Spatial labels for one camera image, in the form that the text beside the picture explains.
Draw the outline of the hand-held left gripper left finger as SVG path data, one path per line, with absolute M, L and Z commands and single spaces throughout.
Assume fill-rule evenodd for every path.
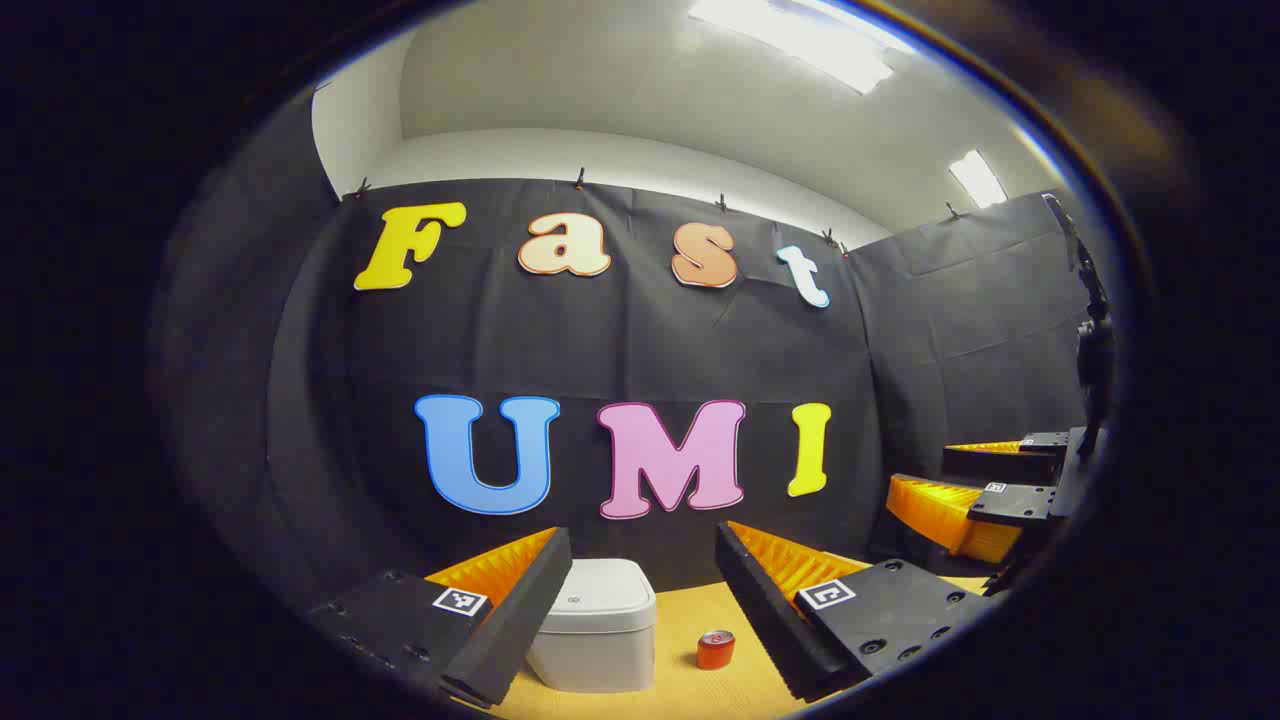
M 553 527 L 420 577 L 383 570 L 308 610 L 370 673 L 425 700 L 500 705 L 571 568 Z

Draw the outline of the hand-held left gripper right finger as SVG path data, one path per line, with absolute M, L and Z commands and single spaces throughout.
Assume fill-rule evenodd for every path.
M 982 619 L 993 600 L 901 559 L 861 565 L 736 521 L 716 562 L 792 697 L 891 673 Z

